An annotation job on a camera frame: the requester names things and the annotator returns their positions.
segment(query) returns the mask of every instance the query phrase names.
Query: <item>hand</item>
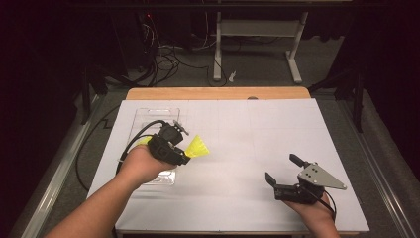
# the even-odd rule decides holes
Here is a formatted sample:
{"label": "hand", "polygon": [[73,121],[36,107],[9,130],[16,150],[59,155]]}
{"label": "hand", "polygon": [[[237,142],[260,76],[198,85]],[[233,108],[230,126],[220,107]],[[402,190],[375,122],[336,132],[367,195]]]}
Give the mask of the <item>hand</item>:
{"label": "hand", "polygon": [[174,165],[155,159],[149,148],[141,145],[130,151],[117,177],[127,182],[134,191],[143,183],[155,179],[160,172],[175,168]]}
{"label": "hand", "polygon": [[[330,204],[325,192],[321,199]],[[315,237],[340,237],[332,212],[320,202],[312,205],[291,201],[284,201],[284,203],[300,215],[303,223]]]}

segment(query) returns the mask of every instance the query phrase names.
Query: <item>dark background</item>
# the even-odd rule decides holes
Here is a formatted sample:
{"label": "dark background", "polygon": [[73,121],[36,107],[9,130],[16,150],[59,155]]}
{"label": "dark background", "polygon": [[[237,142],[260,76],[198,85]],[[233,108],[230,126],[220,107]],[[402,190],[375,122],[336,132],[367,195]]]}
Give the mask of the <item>dark background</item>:
{"label": "dark background", "polygon": [[[340,71],[366,51],[366,89],[401,154],[419,178],[420,39],[418,8],[399,1],[389,12],[309,14],[303,39],[347,36],[331,69]],[[169,39],[190,45],[189,34],[205,36],[199,12],[151,12]],[[288,12],[282,18],[292,17]],[[278,14],[263,14],[277,18]],[[238,13],[231,17],[260,17]],[[210,14],[210,22],[215,15]],[[356,27],[350,28],[353,20]],[[93,63],[118,74],[147,63],[134,13],[71,11],[59,1],[1,1],[1,206],[0,237],[24,209],[73,122],[73,99],[82,73]],[[166,28],[164,22],[172,22]],[[128,54],[128,49],[138,49]]]}

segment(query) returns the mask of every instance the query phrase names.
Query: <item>gray carpet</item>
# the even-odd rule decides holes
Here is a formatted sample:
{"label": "gray carpet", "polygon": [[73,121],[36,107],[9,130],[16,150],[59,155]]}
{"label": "gray carpet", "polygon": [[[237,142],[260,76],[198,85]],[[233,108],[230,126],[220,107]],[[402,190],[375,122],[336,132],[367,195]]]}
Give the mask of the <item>gray carpet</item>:
{"label": "gray carpet", "polygon": [[[309,86],[325,78],[334,60],[335,54],[341,44],[340,41],[329,41],[321,43],[318,39],[303,41],[299,47],[296,61],[303,78],[303,86]],[[291,74],[284,58],[284,51],[290,46],[288,39],[280,39],[271,44],[242,44],[226,41],[222,48],[229,51],[223,52],[222,67],[227,76],[235,71],[236,76],[233,82],[226,86],[288,86],[294,85]],[[209,86],[214,83],[211,80],[213,75],[213,51],[186,52],[176,50],[176,55],[183,63],[194,66],[208,66],[206,68],[192,68],[181,64],[177,74],[172,78],[161,82],[157,86]],[[131,76],[138,73],[133,70]],[[400,237],[392,217],[390,216],[381,194],[378,192],[374,179],[370,174],[363,149],[358,141],[358,136],[352,129],[346,114],[340,107],[340,102],[334,100],[331,90],[321,90],[324,93],[314,93],[319,107],[324,116],[331,137],[341,157],[343,165],[348,173],[350,181],[360,199],[362,209],[367,218],[370,232],[360,234],[358,237]],[[95,114],[92,126],[98,122],[103,115],[117,106],[124,99],[127,89],[123,86],[110,86],[110,92],[104,97],[104,103]],[[395,189],[402,206],[408,210],[407,216],[413,221],[419,221],[416,214],[419,201],[419,184],[413,174],[410,173],[404,160],[399,154],[396,146],[387,133],[386,128],[375,113],[374,106],[365,96],[363,112],[364,136],[367,138],[372,152],[380,158],[380,162],[389,169],[386,171],[387,178]],[[108,126],[112,125],[117,110],[107,118]],[[111,130],[104,128],[105,122],[101,122],[93,131],[86,142],[79,156],[79,171],[83,182],[90,186],[97,165],[106,146]],[[40,184],[39,190],[43,191],[45,185]],[[87,192],[81,187],[75,176],[75,169],[70,171],[62,191],[55,203],[52,212],[41,232],[45,234],[57,225],[69,212],[77,207],[86,197]],[[30,213],[34,207],[28,207]],[[25,222],[29,215],[23,215],[20,225],[17,225],[11,237],[20,237]]]}

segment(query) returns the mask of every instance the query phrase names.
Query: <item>table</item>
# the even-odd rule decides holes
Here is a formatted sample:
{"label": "table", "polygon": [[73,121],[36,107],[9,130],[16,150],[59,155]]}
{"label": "table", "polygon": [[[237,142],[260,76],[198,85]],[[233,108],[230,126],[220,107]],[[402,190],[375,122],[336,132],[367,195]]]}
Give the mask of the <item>table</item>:
{"label": "table", "polygon": [[[250,97],[259,100],[244,100]],[[348,186],[328,189],[338,206],[339,231],[368,231],[316,101],[303,87],[132,89],[89,195],[113,177],[136,109],[142,107],[180,108],[183,126],[203,138],[210,154],[178,167],[174,185],[143,185],[135,191],[116,224],[119,235],[308,233],[294,211],[274,200],[264,180],[268,172],[278,183],[297,183],[301,169],[288,160],[291,153],[318,162]],[[188,140],[179,147],[184,149]]]}

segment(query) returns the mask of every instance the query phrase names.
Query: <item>gray floor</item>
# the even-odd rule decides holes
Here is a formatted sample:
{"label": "gray floor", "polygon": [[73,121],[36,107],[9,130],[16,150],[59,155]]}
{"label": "gray floor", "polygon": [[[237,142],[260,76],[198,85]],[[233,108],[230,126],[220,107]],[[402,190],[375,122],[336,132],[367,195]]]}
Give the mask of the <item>gray floor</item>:
{"label": "gray floor", "polygon": [[[254,40],[267,42],[271,39],[261,38]],[[296,61],[303,79],[303,86],[309,86],[325,78],[341,42],[342,40],[331,40],[327,43],[322,43],[316,38],[301,42]],[[224,49],[222,58],[223,70],[228,77],[233,71],[236,72],[234,81],[228,81],[226,86],[295,85],[284,57],[284,51],[288,50],[290,44],[291,41],[289,39],[279,39],[274,43],[264,45],[243,43],[238,51],[239,44],[237,42],[232,40],[225,41],[222,47]],[[213,75],[213,53],[212,50],[193,52],[176,50],[176,55],[183,63],[194,66],[208,66],[208,76],[205,68],[192,68],[181,64],[174,77],[157,86],[209,86],[209,81],[215,84],[211,80]],[[136,74],[134,70],[131,72],[132,76]],[[389,212],[389,209],[392,209],[392,207],[389,206],[386,195],[381,192],[383,183],[375,178],[375,171],[370,168],[368,157],[374,157],[378,161],[387,184],[391,187],[391,191],[394,192],[399,205],[406,212],[406,218],[411,224],[420,222],[417,216],[417,214],[420,214],[420,207],[417,205],[420,199],[419,182],[410,172],[392,142],[386,127],[376,114],[374,106],[368,98],[368,93],[365,93],[364,99],[364,132],[359,134],[349,121],[347,107],[349,103],[336,101],[331,92],[332,90],[320,90],[312,96],[317,98],[331,137],[355,192],[360,199],[361,207],[370,227],[369,233],[360,234],[358,237],[403,237],[401,235],[403,231],[398,228],[400,226],[395,225],[397,219]],[[117,106],[124,99],[126,93],[127,88],[110,86],[110,92],[103,98],[104,102],[92,119],[92,125],[98,122],[114,106]],[[116,115],[117,110],[107,117],[109,119],[108,126],[112,125]],[[111,132],[111,129],[108,127],[104,128],[104,124],[105,122],[101,122],[99,127],[93,131],[80,153],[79,170],[84,183],[87,185],[90,185],[93,180]],[[71,135],[72,131],[74,130],[69,131],[68,138],[74,136]],[[70,142],[63,142],[63,150],[68,143]],[[32,212],[45,192],[46,184],[48,184],[54,169],[59,163],[59,158],[60,153],[57,154],[56,159],[52,162],[51,169],[40,183],[33,199],[11,233],[11,237],[21,237]],[[41,230],[41,235],[48,232],[71,210],[83,202],[86,194],[87,192],[76,179],[75,169],[72,168],[52,212]],[[420,234],[418,226],[413,227],[413,230]]]}

